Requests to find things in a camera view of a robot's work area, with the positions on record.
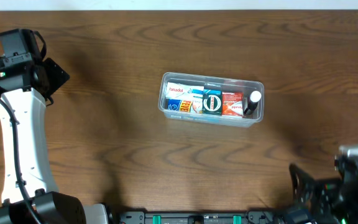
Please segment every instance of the small bottle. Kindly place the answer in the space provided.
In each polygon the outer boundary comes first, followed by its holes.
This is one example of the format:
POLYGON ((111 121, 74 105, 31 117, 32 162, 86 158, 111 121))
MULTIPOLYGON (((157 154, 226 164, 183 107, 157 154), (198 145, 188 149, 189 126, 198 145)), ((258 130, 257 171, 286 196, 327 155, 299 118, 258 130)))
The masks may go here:
POLYGON ((244 110, 244 115, 251 115, 258 107, 261 98, 262 94, 259 91, 253 91, 247 98, 247 108, 244 110))

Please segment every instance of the green strip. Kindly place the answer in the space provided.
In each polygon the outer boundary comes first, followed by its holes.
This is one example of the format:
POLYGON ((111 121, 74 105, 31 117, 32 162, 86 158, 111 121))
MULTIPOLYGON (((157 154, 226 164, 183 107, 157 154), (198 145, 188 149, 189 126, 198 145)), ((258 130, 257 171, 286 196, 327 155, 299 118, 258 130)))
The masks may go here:
POLYGON ((241 224, 241 216, 234 215, 233 216, 233 224, 241 224))
POLYGON ((161 224, 161 216, 154 215, 153 216, 153 224, 161 224))

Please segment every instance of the plastic bin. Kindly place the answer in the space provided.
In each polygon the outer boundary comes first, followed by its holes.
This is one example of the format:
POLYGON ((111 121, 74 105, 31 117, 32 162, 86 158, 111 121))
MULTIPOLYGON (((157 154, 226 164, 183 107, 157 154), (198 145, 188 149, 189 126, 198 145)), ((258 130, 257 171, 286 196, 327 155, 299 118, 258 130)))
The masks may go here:
POLYGON ((164 112, 167 118, 171 119, 181 119, 185 121, 196 121, 202 123, 221 124, 248 128, 254 123, 260 122, 264 117, 264 95, 265 88, 260 82, 167 72, 162 77, 158 108, 162 112, 164 112), (167 99, 165 98, 165 89, 167 87, 168 82, 180 83, 184 85, 204 86, 204 88, 206 89, 214 89, 227 92, 243 92, 244 97, 249 96, 253 91, 257 90, 262 94, 262 98, 259 101, 257 109, 251 115, 246 116, 244 118, 233 118, 229 116, 194 114, 182 111, 173 111, 167 109, 167 99))

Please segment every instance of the blurry black robot arm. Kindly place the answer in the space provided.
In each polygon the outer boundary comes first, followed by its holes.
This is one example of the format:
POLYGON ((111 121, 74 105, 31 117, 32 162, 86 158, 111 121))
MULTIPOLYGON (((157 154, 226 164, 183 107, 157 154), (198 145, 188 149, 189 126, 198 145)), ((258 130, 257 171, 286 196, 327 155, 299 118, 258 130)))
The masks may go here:
POLYGON ((5 182, 0 224, 348 224, 358 223, 358 146, 340 148, 335 168, 341 177, 314 180, 290 165, 294 205, 283 210, 238 213, 115 214, 103 204, 82 206, 58 193, 48 161, 44 131, 47 100, 70 76, 47 53, 42 36, 16 29, 0 34, 0 121, 5 182), (43 42, 40 51, 35 35, 43 42))

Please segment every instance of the white cap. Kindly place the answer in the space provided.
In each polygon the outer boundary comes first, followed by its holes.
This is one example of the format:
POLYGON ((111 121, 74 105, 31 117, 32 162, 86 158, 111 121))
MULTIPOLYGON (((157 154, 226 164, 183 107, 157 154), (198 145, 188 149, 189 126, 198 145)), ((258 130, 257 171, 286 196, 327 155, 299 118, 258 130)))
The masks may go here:
POLYGON ((250 99, 252 102, 257 103, 257 102, 259 102, 259 100, 261 99, 261 97, 262 97, 262 94, 260 94, 259 91, 253 91, 253 92, 251 93, 251 95, 249 96, 249 99, 250 99))

